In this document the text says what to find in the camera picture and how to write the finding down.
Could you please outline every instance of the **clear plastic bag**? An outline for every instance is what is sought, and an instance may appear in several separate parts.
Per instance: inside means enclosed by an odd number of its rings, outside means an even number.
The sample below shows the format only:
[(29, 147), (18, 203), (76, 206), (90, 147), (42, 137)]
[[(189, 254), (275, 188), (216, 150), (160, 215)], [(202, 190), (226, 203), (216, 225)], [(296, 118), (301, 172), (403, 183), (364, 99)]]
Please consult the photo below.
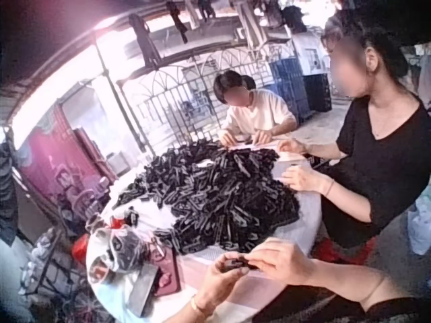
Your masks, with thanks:
[(407, 230), (411, 251), (421, 256), (431, 247), (431, 186), (422, 192), (407, 212)]

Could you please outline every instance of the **white tablecloth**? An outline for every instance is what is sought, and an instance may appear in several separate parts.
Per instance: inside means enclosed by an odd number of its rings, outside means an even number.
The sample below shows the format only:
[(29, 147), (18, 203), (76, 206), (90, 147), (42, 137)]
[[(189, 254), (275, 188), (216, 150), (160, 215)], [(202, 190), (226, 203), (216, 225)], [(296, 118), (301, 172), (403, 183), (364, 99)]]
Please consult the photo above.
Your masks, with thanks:
[[(299, 155), (283, 154), (280, 160), (275, 163), (274, 170), (277, 173), (274, 174), (275, 177), (278, 177), (279, 172), (291, 162), (298, 164), (306, 161)], [(293, 224), (277, 228), (274, 236), (297, 243), (301, 250), (308, 254), (314, 244), (321, 222), (321, 200), (318, 194), (309, 192), (299, 192), (297, 197), (300, 203), (300, 219)], [(102, 214), (106, 221), (111, 215), (122, 213), (126, 208), (133, 205), (135, 210), (141, 214), (136, 230), (142, 234), (157, 227), (171, 227), (175, 222), (169, 207), (164, 206), (162, 210), (159, 210), (155, 203), (143, 203), (137, 199), (112, 211), (112, 205), (116, 200), (113, 198)], [(87, 268), (106, 249), (107, 245), (104, 242), (92, 236), (87, 250)], [(137, 273), (117, 274), (111, 284), (93, 284), (92, 288), (100, 303), (118, 321), (122, 323), (161, 323), (177, 313), (190, 300), (199, 288), (208, 264), (222, 252), (222, 249), (212, 246), (195, 254), (178, 256), (177, 265), (181, 291), (154, 299), (152, 314), (146, 318), (137, 318), (126, 308), (128, 297), (137, 279)], [(285, 285), (265, 278), (260, 272), (250, 272), (235, 286), (228, 301), (217, 308), (211, 322), (247, 322), (277, 297), (285, 287)]]

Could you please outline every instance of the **bracelet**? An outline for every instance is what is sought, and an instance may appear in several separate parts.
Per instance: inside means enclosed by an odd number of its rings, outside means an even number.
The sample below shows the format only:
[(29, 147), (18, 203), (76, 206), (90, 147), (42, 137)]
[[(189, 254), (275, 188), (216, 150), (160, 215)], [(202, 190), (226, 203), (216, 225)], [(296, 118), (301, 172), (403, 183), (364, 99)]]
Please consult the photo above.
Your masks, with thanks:
[(205, 311), (205, 310), (203, 310), (202, 308), (200, 308), (200, 307), (196, 304), (195, 296), (196, 296), (196, 294), (194, 294), (194, 295), (192, 296), (192, 298), (190, 299), (190, 306), (191, 306), (191, 308), (193, 308), (193, 310), (194, 310), (195, 312), (197, 312), (198, 314), (200, 314), (200, 315), (202, 315), (202, 316), (210, 317), (210, 316), (212, 315), (212, 313), (208, 313), (207, 311)]
[(328, 187), (328, 190), (326, 191), (326, 194), (324, 195), (325, 197), (328, 196), (329, 192), (331, 192), (332, 186), (334, 185), (335, 180), (333, 178), (331, 178), (331, 183)]

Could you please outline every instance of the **wrist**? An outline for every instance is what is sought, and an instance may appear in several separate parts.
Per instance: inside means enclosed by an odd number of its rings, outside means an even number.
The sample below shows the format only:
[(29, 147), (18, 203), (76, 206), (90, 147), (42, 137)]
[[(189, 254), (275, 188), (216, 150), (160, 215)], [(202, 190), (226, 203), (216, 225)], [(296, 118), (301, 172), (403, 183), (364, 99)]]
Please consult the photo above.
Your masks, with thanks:
[(309, 153), (311, 155), (311, 145), (307, 145), (307, 144), (303, 143), (301, 155), (304, 155), (306, 153)]
[(323, 196), (326, 196), (334, 179), (330, 178), (328, 175), (319, 173), (319, 183), (317, 185), (317, 192)]
[(310, 259), (312, 262), (312, 271), (308, 279), (304, 282), (305, 286), (325, 287), (322, 280), (322, 270), (325, 262), (319, 259)]
[(214, 304), (214, 301), (211, 296), (208, 294), (198, 291), (194, 296), (196, 306), (206, 315), (211, 316), (213, 312), (216, 310), (217, 305)]

